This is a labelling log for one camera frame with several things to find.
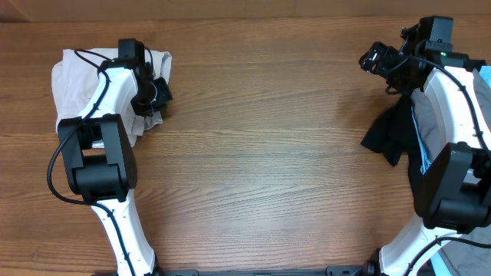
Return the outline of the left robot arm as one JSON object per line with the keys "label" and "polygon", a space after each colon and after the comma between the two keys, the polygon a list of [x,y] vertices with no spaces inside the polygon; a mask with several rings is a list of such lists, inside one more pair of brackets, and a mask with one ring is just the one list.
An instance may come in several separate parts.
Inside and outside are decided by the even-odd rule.
{"label": "left robot arm", "polygon": [[118,55],[96,66],[99,84],[87,106],[58,125],[60,144],[48,164],[47,184],[63,202],[87,205],[100,219],[117,261],[117,275],[159,275],[143,232],[134,190],[137,162],[122,114],[151,117],[172,94],[155,77],[153,55],[135,38],[118,42]]}

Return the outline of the black garment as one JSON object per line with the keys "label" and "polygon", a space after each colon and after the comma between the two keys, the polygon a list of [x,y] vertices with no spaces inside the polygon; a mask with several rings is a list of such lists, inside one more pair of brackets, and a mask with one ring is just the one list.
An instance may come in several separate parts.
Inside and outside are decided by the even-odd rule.
{"label": "black garment", "polygon": [[[430,74],[436,73],[438,71],[439,70],[434,69],[431,71]],[[423,85],[429,79],[429,76],[424,81]],[[365,134],[363,140],[361,141],[361,145],[370,149],[373,152],[383,154],[386,160],[392,166],[396,166],[399,163],[402,153],[406,153],[409,156],[408,175],[410,186],[411,190],[415,192],[425,172],[421,171],[423,161],[421,159],[421,150],[418,143],[416,127],[414,125],[412,112],[413,103],[410,98],[411,94],[403,94],[395,105],[384,111],[374,121],[370,129]],[[480,142],[478,147],[471,146],[469,142],[464,143],[467,143],[467,145],[475,149],[482,148]]]}

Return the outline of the beige shorts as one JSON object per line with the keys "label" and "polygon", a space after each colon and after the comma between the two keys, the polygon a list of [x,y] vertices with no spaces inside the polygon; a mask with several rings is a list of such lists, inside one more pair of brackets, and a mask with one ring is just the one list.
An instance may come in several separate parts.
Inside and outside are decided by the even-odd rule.
{"label": "beige shorts", "polygon": [[[93,48],[89,51],[111,59],[117,57],[116,48]],[[163,77],[168,83],[171,75],[171,53],[155,50],[150,50],[150,53],[153,56],[155,78]],[[81,55],[96,65],[100,65],[103,61],[102,57],[92,54],[81,53]],[[77,57],[74,50],[63,50],[62,60],[53,66],[51,72],[51,89],[58,115],[55,127],[56,133],[58,133],[58,124],[62,119],[76,117],[87,106],[98,83],[97,69],[95,67]],[[163,118],[161,112],[156,112],[150,119],[150,117],[135,115],[131,109],[129,105],[127,111],[124,111],[121,115],[130,145],[134,147],[137,138],[142,136],[144,131],[161,124]]]}

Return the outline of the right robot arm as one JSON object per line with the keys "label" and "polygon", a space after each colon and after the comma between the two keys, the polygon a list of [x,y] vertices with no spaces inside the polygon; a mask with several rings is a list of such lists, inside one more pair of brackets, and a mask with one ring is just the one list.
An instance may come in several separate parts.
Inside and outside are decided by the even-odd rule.
{"label": "right robot arm", "polygon": [[414,215],[358,275],[428,274],[443,246],[490,224],[490,130],[474,90],[486,62],[455,52],[452,31],[452,18],[424,17],[400,48],[377,41],[359,60],[398,98],[362,143],[392,165],[407,153]]}

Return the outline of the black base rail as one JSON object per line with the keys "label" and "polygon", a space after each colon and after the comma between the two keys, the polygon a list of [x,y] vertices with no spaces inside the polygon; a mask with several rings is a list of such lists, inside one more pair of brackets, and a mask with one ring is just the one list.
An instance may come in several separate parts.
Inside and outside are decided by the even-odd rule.
{"label": "black base rail", "polygon": [[324,269],[258,270],[258,271],[197,271],[157,269],[155,276],[376,276],[381,273],[374,264],[362,266],[328,266]]}

